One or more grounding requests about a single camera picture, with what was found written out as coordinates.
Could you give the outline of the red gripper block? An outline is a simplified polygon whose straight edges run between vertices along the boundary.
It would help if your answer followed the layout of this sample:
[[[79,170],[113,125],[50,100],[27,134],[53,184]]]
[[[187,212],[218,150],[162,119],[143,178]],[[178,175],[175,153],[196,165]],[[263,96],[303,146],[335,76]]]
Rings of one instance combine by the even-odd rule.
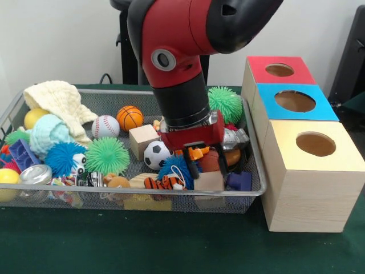
[[[228,174],[228,166],[221,145],[224,139],[224,119],[221,112],[211,112],[202,123],[189,128],[172,128],[166,124],[165,120],[162,120],[160,134],[161,140],[171,151],[184,150],[201,144],[214,146],[218,153],[220,171],[223,175]],[[188,150],[184,150],[184,159],[192,178],[198,179],[198,167],[192,162]]]

